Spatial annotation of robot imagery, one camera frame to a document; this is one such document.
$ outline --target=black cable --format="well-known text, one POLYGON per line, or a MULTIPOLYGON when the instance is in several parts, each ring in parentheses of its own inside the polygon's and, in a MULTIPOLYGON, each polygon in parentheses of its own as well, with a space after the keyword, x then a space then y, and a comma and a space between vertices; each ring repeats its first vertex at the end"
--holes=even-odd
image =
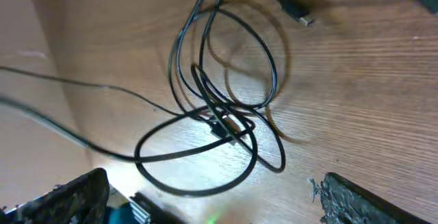
MULTIPOLYGON (((130 162, 135 163, 137 166, 138 171, 152 184, 154 184, 159 189, 169 192, 174 195, 184 195, 184 196, 195 196, 195 197, 202 197, 207 195, 214 195, 221 192, 224 192, 226 190, 229 190, 238 184, 240 184, 242 181, 244 181, 251 173, 251 171, 254 169, 255 163, 259 162, 263 166, 265 166, 267 169, 275 172, 280 173, 285 168, 285 151, 283 148, 283 144, 281 143, 281 139, 279 138, 278 132, 275 130, 274 125, 258 110, 266 107, 275 97, 276 90, 278 88, 278 77, 276 73, 275 63, 274 59, 269 51, 269 48, 266 46, 264 41, 261 39, 261 37, 256 33, 256 31, 251 28, 250 25, 245 23, 241 18, 239 18, 237 15, 226 11, 220 6, 222 5, 222 2, 224 0, 217 0, 213 8, 209 8, 206 10, 201 10, 201 7, 203 5, 204 0, 197 0, 195 3, 195 6, 193 10, 191 11, 188 20, 185 22, 185 25, 181 29, 181 31, 178 33, 177 38, 175 39, 175 42, 172 46, 172 49, 170 51, 169 56, 169 62, 168 62, 168 81, 170 85, 170 89, 172 91, 172 95, 179 106, 179 109, 182 111, 182 114, 178 114, 176 112, 170 111, 166 108, 163 108, 162 106, 153 103, 152 101, 148 100, 147 98, 143 97, 142 95, 139 95, 138 93, 135 93, 134 91, 127 90, 126 88, 122 88, 119 86, 113 86, 113 85, 104 85, 104 84, 91 84, 91 83, 85 83, 80 82, 76 80, 70 80, 70 79, 64 79, 59 77, 53 77, 53 76, 47 76, 37 73, 31 73, 28 71, 23 71, 19 69, 14 69, 6 66, 0 66, 0 70, 8 71, 11 73, 18 73, 21 75, 26 75, 29 77, 36 77, 40 79, 46 79, 56 82, 62 82, 64 84, 73 84, 77 86, 86 86, 86 87, 94 87, 94 88, 106 88, 110 90, 117 90, 124 92, 129 95, 133 95, 134 97, 137 97, 156 108, 159 108, 160 110, 163 110, 171 115, 174 115, 175 117, 163 122, 162 124, 158 125, 157 127, 154 127, 151 131, 143 135, 141 139, 138 141, 134 156, 129 155, 122 155, 119 153, 115 153, 113 151, 107 150, 105 148, 102 148, 95 143, 89 141, 87 138, 84 138, 83 136, 76 134, 74 131, 70 130, 69 128, 59 124, 57 121, 53 120, 52 118, 44 115, 43 113, 35 110, 34 108, 29 107, 28 105, 25 105, 23 103, 20 103, 18 101, 15 101, 9 97, 1 96, 0 95, 0 104, 9 106, 11 108, 16 108, 19 110, 22 110, 24 113, 30 115, 31 117, 35 118, 37 121, 41 122, 43 125, 46 125, 47 127, 54 129, 55 131, 61 133, 62 135, 66 136, 70 140, 78 143, 81 146, 87 147, 95 152, 102 153, 104 155, 107 155, 111 158, 122 160, 123 162, 130 162), (209 33, 211 31, 211 25, 217 15, 217 13, 221 13, 222 15, 227 16, 228 18, 235 21, 238 25, 242 26, 253 38, 261 45, 263 51, 266 54, 266 57, 268 59, 268 63, 270 65, 271 69, 271 87, 270 92, 266 99, 262 101, 261 103, 257 104, 244 104, 240 102, 236 102, 233 100, 230 100, 227 98, 224 94, 222 94, 209 80, 207 74, 203 70, 203 53, 205 48, 205 42, 209 38, 209 33), (203 36, 201 39, 201 47, 200 47, 200 53, 199 53, 199 59, 198 64, 192 64, 191 65, 191 75, 193 77, 193 80, 196 84, 196 88, 190 86, 185 77, 183 76, 182 70, 181 70, 181 46, 183 39, 185 35, 187 34, 187 31, 189 27, 196 22, 201 16, 209 14, 209 18, 207 21, 207 24, 205 26, 203 36), (173 71, 174 67, 176 67, 177 70, 177 77, 181 80, 182 84, 196 97, 202 99, 206 105, 200 108, 196 108, 194 110, 186 110, 182 104, 182 102, 179 100, 177 96, 177 92, 174 87, 173 83, 173 71), (212 116, 209 117, 209 119, 206 119, 205 111, 209 110, 210 113, 212 113, 212 116), (272 134, 275 137, 276 143, 279 147, 279 154, 281 158, 281 163, 279 167, 272 166, 269 162, 264 160, 260 155, 258 155, 258 146, 257 146, 257 138, 255 137, 253 131, 255 129, 255 124, 250 119, 246 118, 246 114, 252 114, 254 117, 257 117, 261 119, 267 127, 271 130, 272 134), (236 131, 235 128, 231 127, 230 124, 224 119, 224 116, 234 116, 240 124, 244 127, 244 130, 242 131, 236 131), (194 149, 188 149, 185 151, 179 151, 175 153, 167 153, 163 155, 152 155, 152 156, 141 156, 140 151, 144 143, 149 139, 153 134, 158 132, 159 130, 167 127, 168 125, 171 125, 177 121, 180 121, 182 119, 191 118, 196 121, 202 122, 207 124, 210 127, 216 127, 216 129, 222 129, 224 132, 223 134, 226 134, 226 136, 222 137, 220 140, 217 140, 216 142, 212 142, 208 145, 204 145, 202 147, 194 148, 194 149), (247 145, 243 140, 242 137, 248 135, 251 146, 247 145), (172 186, 168 186, 159 180, 155 179, 143 166, 144 163, 150 163, 150 162, 159 162, 164 160, 173 160, 176 158, 182 158, 189 155, 195 155, 197 153, 202 153, 205 151, 208 151, 210 149, 214 149, 220 145, 224 145, 231 141, 237 141, 249 154, 251 155, 251 159, 247 167, 244 169, 244 171, 235 179, 231 180, 229 183, 226 183, 222 186, 218 186, 215 188, 210 188, 207 190, 182 190, 178 188, 173 188, 172 186)), ((286 5, 287 8, 295 9, 294 6, 286 5)), ((286 11, 290 16, 291 14, 303 14, 301 11, 286 11)), ((299 17, 293 17, 295 20, 300 20, 299 17)))

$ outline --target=coiled black cable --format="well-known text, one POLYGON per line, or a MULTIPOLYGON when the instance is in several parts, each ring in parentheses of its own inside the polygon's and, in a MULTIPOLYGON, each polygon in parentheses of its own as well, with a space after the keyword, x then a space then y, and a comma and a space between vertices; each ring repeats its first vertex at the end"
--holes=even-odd
POLYGON ((185 25, 183 26, 182 30, 179 32, 173 46, 170 52, 169 62, 168 62, 168 81, 170 84, 170 89, 172 91, 173 97, 175 98, 175 101, 177 102, 177 105, 179 106, 179 109, 182 111, 182 114, 178 114, 176 112, 170 111, 156 103, 153 103, 152 101, 148 100, 147 98, 143 97, 142 95, 139 95, 138 93, 135 93, 134 91, 127 90, 125 88, 121 88, 118 86, 112 86, 112 85, 102 85, 102 84, 91 84, 91 83, 85 83, 80 81, 75 81, 71 79, 64 79, 59 77, 52 77, 47 75, 41 75, 37 73, 31 73, 27 71, 22 71, 6 66, 0 66, 0 70, 3 71, 9 71, 12 73, 18 73, 21 75, 26 75, 30 77, 37 77, 40 79, 47 79, 57 82, 62 82, 65 84, 74 84, 78 86, 85 86, 85 87, 94 87, 94 88, 107 88, 110 90, 117 90, 124 93, 127 93, 129 95, 133 95, 134 97, 137 97, 156 108, 159 108, 160 110, 163 110, 171 115, 174 115, 175 117, 173 119, 170 119, 157 127, 154 127, 151 131, 143 135, 141 139, 138 141, 134 155, 128 156, 128 155, 122 155, 119 153, 115 153, 113 151, 107 150, 105 148, 102 148, 93 142, 89 141, 87 138, 84 138, 83 136, 76 134, 69 128, 59 124, 57 121, 53 120, 52 118, 44 115, 43 113, 29 107, 28 105, 25 105, 23 103, 20 103, 18 101, 15 101, 9 97, 6 96, 0 96, 0 104, 7 105, 11 108, 16 108, 22 110, 24 113, 34 117, 37 121, 40 121, 41 123, 49 126, 50 128, 60 132, 62 135, 68 137, 70 140, 79 143, 82 146, 85 146, 95 152, 102 153, 104 155, 107 155, 111 158, 121 160, 123 162, 130 162, 135 163, 138 171, 152 184, 154 184, 159 189, 169 192, 174 195, 183 195, 183 196, 193 196, 193 197, 202 197, 202 196, 208 196, 208 195, 214 195, 221 192, 224 192, 226 190, 229 190, 238 184, 240 184, 242 181, 244 181, 251 173, 251 171, 254 169, 255 163, 260 162, 262 165, 264 165, 267 169, 275 172, 280 173, 285 168, 285 152, 283 145, 281 143, 281 139, 279 138, 278 132, 275 130, 274 125, 271 124, 271 122, 258 110, 266 107, 273 99, 276 94, 277 85, 278 85, 278 79, 277 79, 277 73, 275 68, 275 63, 273 60, 273 57, 266 46, 266 44, 263 42, 263 40, 260 38, 260 36, 253 30, 247 23, 245 23, 241 18, 236 16, 235 14, 226 11, 220 6, 222 5, 223 0, 217 0, 216 4, 213 8, 207 9, 207 10, 201 10, 202 4, 204 0, 197 0, 195 3, 195 6, 192 10, 192 12, 189 15, 188 20, 186 21, 185 25), (237 24, 242 26, 250 35, 254 37, 254 39, 261 45, 262 49, 265 51, 270 69, 272 74, 272 85, 270 88, 270 92, 266 99, 258 104, 244 104, 244 103, 238 103, 236 101, 230 100, 227 98, 224 94, 222 94, 209 80, 208 76, 203 70, 203 53, 204 53, 204 47, 205 42, 209 38, 209 33, 211 31, 211 25, 217 15, 217 13, 221 13, 230 19, 234 20, 237 24), (200 53, 199 53, 199 59, 198 64, 192 64, 191 65, 191 75, 193 77, 193 80, 196 84, 196 89, 190 86, 186 79, 183 76, 182 70, 181 70, 181 46, 183 39, 190 27, 194 22, 196 22, 201 16, 209 14, 209 19, 207 21, 207 24, 205 26, 203 36, 201 39, 201 47, 200 47, 200 53), (174 67, 176 67, 177 70, 177 76, 182 81, 183 85, 196 97, 202 99, 206 105, 200 108, 196 108, 194 110, 186 110, 183 107, 182 102, 179 100, 174 83, 172 80, 174 67), (203 112, 209 110, 212 113, 212 116, 209 117, 209 119, 205 118, 203 115, 203 112), (279 153, 281 158, 281 164, 279 167, 272 166, 269 162, 264 160, 261 156, 258 155, 258 146, 257 146, 257 138, 255 137, 253 131, 255 129, 255 124, 250 119, 246 118, 246 114, 252 114, 253 116, 261 119, 272 131, 276 143, 279 147, 279 153), (241 132, 235 132, 235 130, 230 127, 230 125, 223 119, 224 116, 232 115, 234 116, 244 127, 244 130, 241 132), (149 139, 153 134, 158 132, 159 130, 163 129, 164 127, 171 125, 177 121, 180 121, 185 118, 191 118, 196 121, 206 123, 210 127, 213 127, 214 124, 219 124, 227 133, 228 136, 225 138, 222 138, 216 142, 212 142, 208 145, 204 145, 202 147, 198 147, 195 149, 188 149, 185 151, 179 151, 175 153, 167 153, 163 155, 152 155, 152 156, 141 156, 140 151, 144 143, 147 139, 149 139), (251 147, 247 145, 243 140, 242 137, 248 135, 251 141, 251 147), (154 178, 143 166, 144 163, 150 163, 150 162, 159 162, 164 160, 172 160, 176 158, 182 158, 189 155, 194 155, 197 153, 202 153, 205 151, 208 151, 210 149, 214 149, 220 145, 226 144, 227 142, 231 142, 232 140, 236 140, 249 154, 251 155, 250 162, 246 169, 235 179, 231 180, 229 183, 226 183, 222 186, 218 186, 215 188, 210 188, 207 190, 183 190, 174 188, 172 186, 166 185, 156 178, 154 178))

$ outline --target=wall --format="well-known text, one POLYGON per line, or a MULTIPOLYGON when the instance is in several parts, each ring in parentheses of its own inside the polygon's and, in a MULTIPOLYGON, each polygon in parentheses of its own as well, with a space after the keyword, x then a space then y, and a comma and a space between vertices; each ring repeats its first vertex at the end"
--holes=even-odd
MULTIPOLYGON (((0 65, 57 75, 32 0, 0 0, 0 12, 0 65)), ((0 72, 0 95, 76 127, 61 84, 0 72)), ((85 149, 0 107, 0 205, 25 203, 90 169, 85 149)))

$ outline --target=wood grain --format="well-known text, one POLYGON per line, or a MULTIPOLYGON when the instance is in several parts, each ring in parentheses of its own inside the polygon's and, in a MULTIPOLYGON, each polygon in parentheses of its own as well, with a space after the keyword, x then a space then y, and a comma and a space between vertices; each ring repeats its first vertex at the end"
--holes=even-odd
MULTIPOLYGON (((116 84, 177 109, 166 80, 170 47, 195 0, 34 0, 61 75, 116 84)), ((274 0, 227 0, 276 60, 281 91, 266 113, 283 133, 284 173, 262 166, 238 187, 199 199, 157 190, 134 165, 93 155, 123 194, 141 190, 189 223, 318 223, 309 177, 334 171, 397 206, 438 222, 438 20, 414 0, 301 0, 317 23, 302 28, 274 0)), ((184 42, 183 68, 198 54, 201 20, 184 42)), ((263 98, 269 69, 259 46, 218 16, 206 71, 222 90, 247 102, 263 98)), ((117 93, 65 86, 78 126, 110 149, 132 153, 137 139, 169 119, 117 93)), ((188 96, 195 105, 202 102, 188 96)), ((261 154, 279 163, 263 125, 261 154)), ((208 127, 184 121, 148 141, 157 154, 213 141, 208 127)), ((148 164, 184 188, 229 181, 248 163, 225 145, 191 158, 148 164)))

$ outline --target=thin black wire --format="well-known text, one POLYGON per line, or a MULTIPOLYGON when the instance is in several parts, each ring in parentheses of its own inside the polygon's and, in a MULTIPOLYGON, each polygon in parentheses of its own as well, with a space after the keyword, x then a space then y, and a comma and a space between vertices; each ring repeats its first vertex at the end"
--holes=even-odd
POLYGON ((95 143, 89 141, 87 138, 84 138, 83 136, 75 133, 74 131, 70 130, 69 128, 61 125, 60 123, 58 123, 54 119, 52 119, 52 118, 44 115, 43 113, 35 110, 34 108, 29 107, 28 105, 25 105, 24 103, 20 103, 18 101, 15 101, 9 97, 0 95, 0 104, 7 105, 11 108, 16 108, 16 109, 22 110, 24 113, 30 115, 32 118, 35 118, 37 121, 41 122, 43 125, 46 125, 47 127, 51 128, 51 129, 54 129, 56 132, 61 133, 61 135, 66 136, 67 138, 78 143, 81 146, 87 147, 95 152, 107 155, 113 159, 122 160, 123 162, 135 163, 138 171, 147 180, 149 180, 152 184, 154 184, 159 189, 166 191, 166 192, 169 192, 169 193, 174 194, 174 195, 202 197, 202 196, 218 194, 218 193, 224 192, 226 190, 229 190, 229 189, 237 186, 241 182, 243 182, 250 175, 251 171, 255 167, 256 162, 261 163, 267 169, 269 169, 275 173, 282 172, 285 168, 285 151, 283 148, 283 144, 281 143, 281 139, 279 138, 279 134, 275 130, 274 125, 271 124, 271 122, 264 115, 262 115, 260 112, 257 111, 258 109, 266 107, 274 99, 274 96, 276 94, 278 80, 277 80, 277 73, 276 73, 276 68, 275 68, 275 63, 274 63, 273 57, 272 57, 268 47, 264 43, 264 41, 255 32, 255 30, 250 27, 250 25, 245 23, 241 18, 239 18, 235 14, 220 8, 223 0, 217 0, 215 6, 213 8, 207 9, 207 10, 201 10, 203 2, 204 2, 204 0, 197 0, 196 1, 194 8, 189 15, 188 20, 186 21, 184 27, 181 29, 177 38, 175 39, 175 42, 172 46, 172 49, 170 51, 170 56, 169 56, 168 81, 170 84, 170 89, 172 91, 172 95, 173 95, 177 105, 179 106, 179 109, 182 111, 183 114, 178 114, 176 112, 168 110, 168 109, 166 109, 166 108, 164 108, 156 103, 153 103, 149 99, 143 97, 142 95, 139 95, 138 93, 136 93, 134 91, 127 90, 126 88, 122 88, 119 86, 105 85, 105 84, 91 84, 91 83, 80 82, 80 81, 71 80, 71 79, 64 79, 64 78, 59 78, 59 77, 53 77, 53 76, 32 73, 32 72, 14 69, 14 68, 6 67, 6 66, 0 66, 0 70, 8 71, 11 73, 18 73, 18 74, 26 75, 29 77, 36 77, 36 78, 40 78, 40 79, 62 82, 64 84, 73 84, 73 85, 77 85, 77 86, 106 88, 106 89, 110 89, 110 90, 121 91, 121 92, 124 92, 126 94, 133 95, 134 97, 137 97, 137 98, 155 106, 156 108, 158 108, 160 110, 163 110, 171 115, 174 115, 175 116, 174 118, 172 118, 166 122, 163 122, 162 124, 158 125, 157 127, 154 127, 151 131, 149 131, 148 133, 143 135, 143 137, 141 137, 141 139, 138 141, 138 143, 136 145, 136 148, 134 151, 134 156, 122 155, 122 154, 107 150, 105 148, 102 148, 102 147, 96 145, 95 143), (238 23, 240 26, 242 26, 250 35, 252 35, 254 37, 254 39, 261 45, 262 49, 266 53, 266 56, 267 56, 267 59, 268 59, 268 62, 269 62, 270 68, 271 68, 271 74, 272 74, 271 83, 272 83, 272 85, 271 85, 271 89, 270 89, 268 96, 261 103, 247 105, 244 103, 237 103, 235 101, 230 100, 213 85, 213 83, 209 80, 207 74, 203 70, 203 52, 204 52, 204 47, 205 47, 205 41, 209 37, 209 33, 211 31, 211 25, 212 25, 216 15, 217 15, 217 13, 221 13, 221 14, 227 16, 228 18, 234 20, 236 23, 238 23), (205 29, 204 29, 204 32, 203 32, 203 37, 201 39, 201 47, 200 47, 198 64, 192 64, 191 68, 190 68, 191 75, 192 75, 193 80, 196 84, 196 89, 198 90, 196 92, 195 88, 191 87, 187 83, 187 81, 185 80, 185 78, 183 76, 182 70, 181 70, 181 50, 182 50, 181 46, 182 46, 183 39, 184 39, 185 35, 187 34, 187 31, 188 31, 190 25, 193 24, 194 22, 196 22, 201 16, 204 16, 206 14, 210 14, 210 15, 209 15, 208 22, 207 22, 205 29), (179 98, 177 96, 177 92, 175 90, 173 79, 172 79, 174 67, 176 67, 177 76, 180 78, 183 85, 191 93, 193 93, 195 96, 202 99, 206 103, 205 106, 200 107, 200 108, 196 108, 196 109, 190 110, 190 111, 188 111, 184 108, 182 102, 179 100, 179 98), (201 116, 201 114, 203 112, 205 112, 206 110, 209 110, 213 114, 213 116, 210 119, 206 119, 206 118, 201 116), (267 127, 273 133, 275 140, 276 140, 276 143, 277 143, 277 146, 279 147, 279 152, 280 152, 280 157, 281 157, 281 164, 279 167, 272 166, 269 162, 267 162, 261 156, 258 155, 257 138, 255 137, 255 135, 253 133, 253 131, 255 129, 255 124, 253 121, 251 121, 250 119, 245 117, 245 114, 248 114, 248 113, 251 113, 255 117, 261 119, 265 123, 265 125, 267 125, 267 127), (224 115, 233 115, 243 125, 243 127, 245 129, 241 132, 234 132, 233 129, 231 127, 229 127, 229 125, 226 122, 224 122, 224 119, 223 119, 224 115), (167 154, 162 154, 162 155, 143 156, 143 157, 140 155, 142 146, 145 144, 145 142, 151 136, 153 136, 159 130, 167 127, 168 125, 172 125, 173 123, 180 121, 182 119, 186 119, 186 118, 191 118, 191 119, 194 119, 196 121, 206 123, 209 126, 212 126, 214 124, 214 122, 217 122, 219 125, 222 126, 223 129, 225 129, 227 131, 228 136, 226 138, 220 139, 216 142, 209 143, 208 145, 204 145, 202 147, 197 147, 194 149, 188 149, 185 151, 179 151, 179 152, 175 152, 175 153, 167 153, 167 154), (248 137, 250 138, 251 147, 249 145, 247 145, 242 140, 242 137, 245 135, 248 135, 248 137), (183 189, 174 188, 172 186, 166 185, 166 184, 160 182, 159 180, 155 179, 143 166, 144 163, 159 162, 159 161, 164 161, 164 160, 173 160, 176 158, 182 158, 182 157, 186 157, 189 155, 195 155, 198 153, 209 151, 210 149, 214 149, 216 147, 219 147, 220 145, 224 145, 228 142, 231 142, 232 140, 236 140, 241 146, 243 146, 243 148, 245 150, 247 150, 247 152, 249 152, 249 154, 251 156, 250 162, 246 166, 244 171, 238 177, 231 180, 229 183, 226 183, 224 185, 221 185, 221 186, 218 186, 215 188, 210 188, 210 189, 205 189, 205 190, 183 190, 183 189))

